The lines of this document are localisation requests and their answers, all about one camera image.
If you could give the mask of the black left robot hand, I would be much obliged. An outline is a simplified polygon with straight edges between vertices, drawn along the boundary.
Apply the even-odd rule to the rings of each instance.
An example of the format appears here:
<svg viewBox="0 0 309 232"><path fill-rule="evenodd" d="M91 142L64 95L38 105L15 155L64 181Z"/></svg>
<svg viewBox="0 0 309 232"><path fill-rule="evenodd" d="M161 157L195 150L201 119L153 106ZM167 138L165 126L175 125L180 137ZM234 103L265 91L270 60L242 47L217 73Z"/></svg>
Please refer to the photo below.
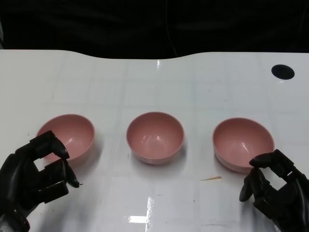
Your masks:
<svg viewBox="0 0 309 232"><path fill-rule="evenodd" d="M10 154L0 169L0 230L27 232L29 214L41 203L78 188L69 154L52 131L47 131Z"/></svg>

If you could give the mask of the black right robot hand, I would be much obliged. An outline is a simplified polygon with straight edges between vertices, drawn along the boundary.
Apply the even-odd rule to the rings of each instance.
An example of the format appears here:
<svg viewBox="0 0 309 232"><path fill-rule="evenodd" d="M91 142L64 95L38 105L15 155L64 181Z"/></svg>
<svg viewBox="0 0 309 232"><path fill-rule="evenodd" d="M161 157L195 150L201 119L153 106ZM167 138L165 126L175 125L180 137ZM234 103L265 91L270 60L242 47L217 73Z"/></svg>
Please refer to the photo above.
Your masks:
<svg viewBox="0 0 309 232"><path fill-rule="evenodd" d="M272 220L282 232L309 230L309 180L294 163L278 149L258 155L250 160L250 173L244 178L239 201L254 197L253 205ZM269 168L286 183L279 190L265 178Z"/></svg>

